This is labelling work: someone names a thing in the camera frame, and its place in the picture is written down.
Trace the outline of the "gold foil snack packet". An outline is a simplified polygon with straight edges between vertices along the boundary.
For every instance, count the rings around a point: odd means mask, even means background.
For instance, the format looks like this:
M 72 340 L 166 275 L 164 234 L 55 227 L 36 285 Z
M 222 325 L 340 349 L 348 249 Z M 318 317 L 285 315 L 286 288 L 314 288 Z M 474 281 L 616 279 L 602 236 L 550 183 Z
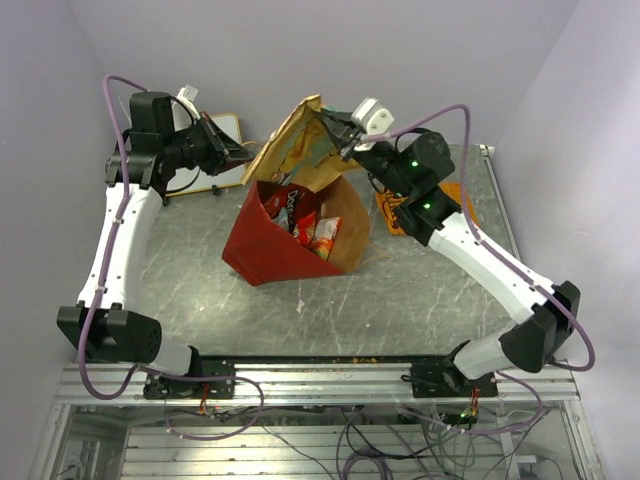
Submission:
M 343 173 L 359 170 L 353 159 L 345 162 L 324 126 L 316 118 L 324 106 L 320 95 L 304 98 L 272 132 L 247 167 L 241 183 L 265 181 L 278 185 L 294 183 L 318 192 Z

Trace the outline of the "red Doritos bag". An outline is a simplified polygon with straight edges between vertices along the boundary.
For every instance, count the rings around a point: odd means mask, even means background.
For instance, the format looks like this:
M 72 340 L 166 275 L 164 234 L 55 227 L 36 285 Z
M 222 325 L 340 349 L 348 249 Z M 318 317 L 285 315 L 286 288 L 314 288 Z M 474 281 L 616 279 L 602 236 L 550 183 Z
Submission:
M 272 221 L 293 233 L 300 221 L 311 214 L 318 214 L 320 201 L 306 187 L 289 184 L 279 188 L 264 203 L 263 207 Z

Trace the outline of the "red rice cracker mix bag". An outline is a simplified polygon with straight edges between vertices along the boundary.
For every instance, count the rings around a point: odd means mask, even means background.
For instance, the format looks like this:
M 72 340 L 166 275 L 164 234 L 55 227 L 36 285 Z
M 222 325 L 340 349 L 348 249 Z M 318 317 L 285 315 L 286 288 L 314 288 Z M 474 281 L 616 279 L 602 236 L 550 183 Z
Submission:
M 302 247 L 307 248 L 312 243 L 318 221 L 318 210 L 302 215 L 296 220 L 293 236 Z

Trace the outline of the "red paper bag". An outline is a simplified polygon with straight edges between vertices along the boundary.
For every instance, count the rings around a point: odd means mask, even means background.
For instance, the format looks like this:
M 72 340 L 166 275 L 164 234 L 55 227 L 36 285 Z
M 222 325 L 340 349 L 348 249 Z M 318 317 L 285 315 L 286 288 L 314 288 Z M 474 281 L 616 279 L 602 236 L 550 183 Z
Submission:
M 326 260 L 272 223 L 263 202 L 278 189 L 268 182 L 251 184 L 222 259 L 252 286 L 354 272 L 370 245 L 371 220 L 351 183 L 341 176 L 318 193 L 322 212 L 342 219 Z

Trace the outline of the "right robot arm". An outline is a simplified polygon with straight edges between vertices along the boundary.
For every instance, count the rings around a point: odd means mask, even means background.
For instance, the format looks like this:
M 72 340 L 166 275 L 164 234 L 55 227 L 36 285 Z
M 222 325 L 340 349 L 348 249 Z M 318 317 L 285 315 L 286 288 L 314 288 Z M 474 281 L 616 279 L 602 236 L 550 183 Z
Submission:
M 525 267 L 478 229 L 464 201 L 440 186 L 455 170 L 449 146 L 434 131 L 414 127 L 414 140 L 399 149 L 388 140 L 362 150 L 364 130 L 355 117 L 323 109 L 316 119 L 340 156 L 353 159 L 369 177 L 401 198 L 394 214 L 400 228 L 443 255 L 484 287 L 506 310 L 512 326 L 480 340 L 466 341 L 440 358 L 442 387 L 459 396 L 476 380 L 504 368 L 537 373 L 552 363 L 572 325 L 580 291 L 571 282 L 555 284 Z

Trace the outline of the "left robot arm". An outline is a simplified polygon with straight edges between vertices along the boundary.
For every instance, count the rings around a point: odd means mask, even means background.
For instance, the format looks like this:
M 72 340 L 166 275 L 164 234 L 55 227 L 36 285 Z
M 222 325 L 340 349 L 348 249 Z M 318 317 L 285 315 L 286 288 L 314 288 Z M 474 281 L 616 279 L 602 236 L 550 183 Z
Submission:
M 99 400 L 91 362 L 129 365 L 159 380 L 163 394 L 192 397 L 203 387 L 198 350 L 176 342 L 158 320 L 139 312 L 136 290 L 155 217 L 181 169 L 216 176 L 251 160 L 251 153 L 195 107 L 197 91 L 142 91 L 129 100 L 131 126 L 106 163 L 106 209 L 94 261 L 76 303 L 58 310 L 58 328 L 76 348 L 83 386 Z

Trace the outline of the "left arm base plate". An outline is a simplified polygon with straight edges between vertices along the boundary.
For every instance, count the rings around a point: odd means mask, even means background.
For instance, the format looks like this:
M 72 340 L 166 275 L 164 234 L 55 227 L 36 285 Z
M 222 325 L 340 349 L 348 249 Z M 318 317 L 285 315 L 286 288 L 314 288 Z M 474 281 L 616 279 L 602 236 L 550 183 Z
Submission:
M 176 380 L 159 374 L 148 374 L 143 389 L 146 400 L 182 400 L 182 399 L 232 399 L 235 390 L 236 370 L 227 360 L 202 361 L 196 375 L 216 377 L 215 381 Z

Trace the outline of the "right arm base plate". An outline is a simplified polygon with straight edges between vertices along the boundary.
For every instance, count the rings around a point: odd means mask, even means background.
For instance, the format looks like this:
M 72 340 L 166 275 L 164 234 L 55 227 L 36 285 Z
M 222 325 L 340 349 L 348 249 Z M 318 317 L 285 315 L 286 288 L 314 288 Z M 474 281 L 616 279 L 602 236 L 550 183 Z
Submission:
M 401 380 L 411 385 L 414 398 L 470 398 L 477 393 L 481 398 L 498 395 L 493 374 L 468 380 L 453 367 L 439 363 L 412 364 Z

